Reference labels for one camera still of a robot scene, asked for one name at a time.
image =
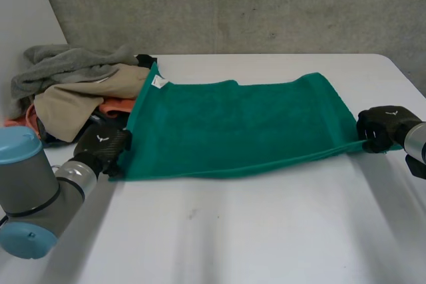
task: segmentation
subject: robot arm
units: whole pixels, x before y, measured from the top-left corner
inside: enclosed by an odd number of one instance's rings
[[[118,176],[119,155],[132,135],[108,125],[92,125],[74,156],[55,173],[31,129],[0,129],[0,205],[6,213],[0,245],[24,259],[44,257],[90,196],[101,172]]]
[[[394,144],[400,145],[407,153],[405,161],[411,173],[426,179],[426,122],[402,106],[370,108],[358,118],[358,137],[366,140],[366,152],[385,152]]]

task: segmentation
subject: light blue joint cap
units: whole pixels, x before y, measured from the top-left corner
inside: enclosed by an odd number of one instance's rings
[[[35,132],[26,126],[0,128],[0,165],[26,160],[42,148]]]
[[[40,259],[52,249],[58,238],[49,230],[25,222],[6,222],[0,229],[0,245],[21,259]]]

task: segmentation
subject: wall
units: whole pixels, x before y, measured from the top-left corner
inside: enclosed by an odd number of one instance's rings
[[[379,53],[426,94],[426,0],[50,2],[70,43],[128,42],[153,54]]]
[[[33,45],[65,43],[48,0],[0,0],[0,126],[10,101],[10,80],[23,70],[22,52]]]

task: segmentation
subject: green towel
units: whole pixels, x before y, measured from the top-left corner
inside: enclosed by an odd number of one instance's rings
[[[235,178],[362,150],[352,113],[319,73],[161,88],[158,76],[153,65],[128,120],[125,180]]]

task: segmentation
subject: gray concrete wall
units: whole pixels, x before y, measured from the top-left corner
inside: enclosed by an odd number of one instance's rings
[[[426,0],[50,2],[70,43],[152,54],[379,53],[426,94]]]

